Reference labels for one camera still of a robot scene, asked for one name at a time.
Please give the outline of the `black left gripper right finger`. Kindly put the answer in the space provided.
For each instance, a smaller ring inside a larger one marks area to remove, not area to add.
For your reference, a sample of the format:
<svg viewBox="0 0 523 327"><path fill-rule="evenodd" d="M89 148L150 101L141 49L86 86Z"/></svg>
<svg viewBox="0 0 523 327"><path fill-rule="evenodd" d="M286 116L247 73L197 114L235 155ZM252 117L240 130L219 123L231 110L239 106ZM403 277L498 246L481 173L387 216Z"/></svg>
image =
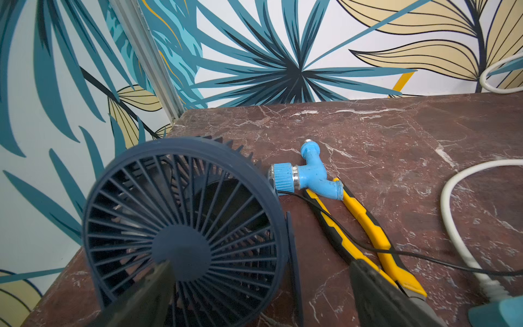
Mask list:
<svg viewBox="0 0 523 327"><path fill-rule="evenodd" d="M422 301L407 298L363 260L350 264L350 281L361 326L445 326Z"/></svg>

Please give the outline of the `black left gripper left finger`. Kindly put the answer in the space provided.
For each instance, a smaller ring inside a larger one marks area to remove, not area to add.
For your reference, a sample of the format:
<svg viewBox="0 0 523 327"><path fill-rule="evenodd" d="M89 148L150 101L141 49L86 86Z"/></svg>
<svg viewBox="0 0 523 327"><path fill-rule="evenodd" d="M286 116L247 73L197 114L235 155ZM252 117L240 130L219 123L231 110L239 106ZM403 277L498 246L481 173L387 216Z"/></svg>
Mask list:
<svg viewBox="0 0 523 327"><path fill-rule="evenodd" d="M90 326L164 326L174 291L172 264L165 260L118 297Z"/></svg>

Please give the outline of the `blue power strip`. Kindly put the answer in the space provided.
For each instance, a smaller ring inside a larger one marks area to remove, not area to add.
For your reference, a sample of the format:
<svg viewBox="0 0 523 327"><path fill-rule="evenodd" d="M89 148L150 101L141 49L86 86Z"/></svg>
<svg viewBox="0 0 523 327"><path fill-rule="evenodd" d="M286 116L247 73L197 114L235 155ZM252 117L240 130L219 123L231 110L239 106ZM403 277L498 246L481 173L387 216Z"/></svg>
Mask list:
<svg viewBox="0 0 523 327"><path fill-rule="evenodd" d="M522 296L473 307L468 319L473 327L523 327Z"/></svg>

